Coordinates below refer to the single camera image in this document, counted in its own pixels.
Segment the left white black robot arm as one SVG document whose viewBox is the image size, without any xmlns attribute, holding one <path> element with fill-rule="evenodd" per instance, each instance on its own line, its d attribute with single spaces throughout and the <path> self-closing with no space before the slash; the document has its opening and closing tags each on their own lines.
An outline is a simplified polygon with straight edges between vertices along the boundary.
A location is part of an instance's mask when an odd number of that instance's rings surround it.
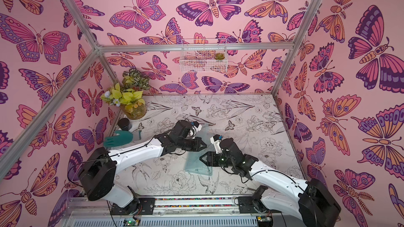
<svg viewBox="0 0 404 227">
<path fill-rule="evenodd" d="M 105 200 L 121 215 L 139 213 L 138 195 L 133 188 L 121 185 L 116 176 L 130 166 L 172 154 L 177 149 L 185 152 L 206 149 L 207 145 L 197 136 L 201 130 L 202 125 L 196 121 L 179 120 L 171 130 L 154 135 L 144 143 L 115 150 L 96 149 L 78 172 L 88 201 Z"/>
</svg>

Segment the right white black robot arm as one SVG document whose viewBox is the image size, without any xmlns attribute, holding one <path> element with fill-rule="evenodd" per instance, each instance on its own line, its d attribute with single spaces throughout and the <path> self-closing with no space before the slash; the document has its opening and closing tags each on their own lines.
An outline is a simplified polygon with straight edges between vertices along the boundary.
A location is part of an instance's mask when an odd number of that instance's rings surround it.
<svg viewBox="0 0 404 227">
<path fill-rule="evenodd" d="M 260 186 L 250 197 L 238 197 L 240 209 L 259 213 L 279 211 L 291 215 L 307 227 L 333 227 L 341 207 L 326 186 L 317 179 L 298 179 L 266 165 L 257 157 L 242 153 L 232 138 L 211 137 L 215 150 L 200 157 L 207 167 L 231 169 L 246 181 Z"/>
</svg>

